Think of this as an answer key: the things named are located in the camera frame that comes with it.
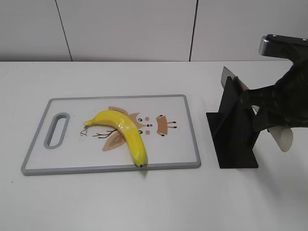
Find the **fox ear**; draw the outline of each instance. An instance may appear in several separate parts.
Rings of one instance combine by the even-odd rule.
[[[111,135],[107,142],[105,143],[105,146],[103,147],[103,152],[113,150],[117,147],[122,146],[125,143],[125,139],[121,135],[120,132],[116,132],[113,135]]]
[[[128,116],[128,112],[125,111],[122,108],[109,106],[108,109],[109,110],[113,110],[113,111],[117,111],[117,112],[120,112],[120,113],[123,113],[124,115]]]
[[[130,119],[136,119],[139,114],[140,114],[140,112],[136,112],[136,113],[130,114],[129,118]]]

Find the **white table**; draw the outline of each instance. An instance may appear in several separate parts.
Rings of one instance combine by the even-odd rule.
[[[205,113],[218,110],[224,65],[253,89],[291,63],[0,63],[0,230],[307,230],[308,129],[294,129],[288,153],[263,131],[258,169],[219,169]],[[178,93],[188,98],[200,168],[22,175],[50,98]]]

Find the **cutting board handle hole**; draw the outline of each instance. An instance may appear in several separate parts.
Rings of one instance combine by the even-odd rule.
[[[68,121],[68,113],[58,113],[53,117],[44,141],[45,148],[55,149],[62,144]]]

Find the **white wall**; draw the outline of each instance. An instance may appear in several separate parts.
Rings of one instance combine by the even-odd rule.
[[[199,0],[192,61],[265,60],[262,35],[308,38],[308,0]]]
[[[196,0],[57,0],[73,61],[188,61]],[[308,0],[199,0],[192,61],[265,60],[308,38]],[[0,0],[0,61],[70,61],[55,0]]]
[[[57,0],[73,61],[188,61],[196,0]]]
[[[53,0],[0,1],[0,61],[70,61]]]

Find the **white cutting board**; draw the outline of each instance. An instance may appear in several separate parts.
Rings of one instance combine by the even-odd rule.
[[[122,138],[117,131],[104,139],[93,137],[97,133],[108,134],[107,131],[114,128],[93,126],[87,131],[84,130],[85,121],[93,119],[100,111],[108,110],[110,107],[116,107],[116,110],[121,110],[135,119],[133,121],[142,132],[141,137],[148,155],[148,167],[152,165],[158,167],[162,164],[166,169],[168,164],[173,167],[177,164],[184,167],[198,167],[201,164],[186,97],[183,95],[52,99],[49,104],[45,111],[46,116],[42,118],[41,127],[37,130],[37,137],[36,139],[34,137],[32,142],[33,147],[30,147],[26,156],[24,162],[26,171],[79,167],[83,169],[108,167],[110,171],[113,167],[117,169],[118,166],[134,168],[129,148],[125,141],[121,141]],[[44,140],[53,117],[58,113],[70,115],[64,139],[59,147],[47,149]],[[166,117],[167,122],[176,123],[167,124],[171,128],[166,128],[164,119],[162,122],[160,119],[157,120],[161,115]]]

